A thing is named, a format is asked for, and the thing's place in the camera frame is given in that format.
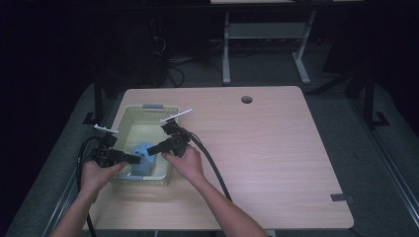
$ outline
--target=forearm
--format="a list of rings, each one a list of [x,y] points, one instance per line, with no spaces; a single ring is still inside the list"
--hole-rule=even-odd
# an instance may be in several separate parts
[[[267,236],[252,217],[225,198],[206,179],[193,181],[191,184],[204,198],[226,236]]]
[[[94,199],[91,194],[80,193],[49,236],[80,236]]]

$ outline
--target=hole in table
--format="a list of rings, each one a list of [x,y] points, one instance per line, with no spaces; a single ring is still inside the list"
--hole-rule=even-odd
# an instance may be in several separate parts
[[[241,102],[243,102],[244,104],[250,104],[253,102],[253,98],[249,96],[244,96],[241,98]]]

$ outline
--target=person's right hand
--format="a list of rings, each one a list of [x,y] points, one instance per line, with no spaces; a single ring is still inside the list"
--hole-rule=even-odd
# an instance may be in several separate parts
[[[195,147],[188,145],[182,157],[169,153],[162,153],[161,155],[189,182],[192,183],[205,178],[201,154]]]

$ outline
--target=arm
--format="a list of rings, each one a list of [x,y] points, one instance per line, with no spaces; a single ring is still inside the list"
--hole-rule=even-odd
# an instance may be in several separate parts
[[[188,146],[182,158],[167,153],[162,155],[201,194],[226,236],[267,236],[265,230],[252,217],[225,198],[206,179],[201,155],[197,149]]]
[[[94,161],[87,162],[82,173],[81,190],[76,200],[49,236],[79,236],[99,190],[125,165],[126,162],[122,162],[109,168],[101,168]]]

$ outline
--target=table top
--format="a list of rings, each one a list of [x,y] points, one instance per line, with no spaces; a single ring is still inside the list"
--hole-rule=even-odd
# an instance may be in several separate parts
[[[241,101],[253,99],[251,104]],[[298,87],[128,90],[128,105],[193,111],[179,118],[209,151],[233,201],[265,229],[350,228],[354,224]],[[204,154],[206,177],[221,191]],[[97,229],[219,229],[202,197],[176,170],[164,187],[107,184],[90,214]]]

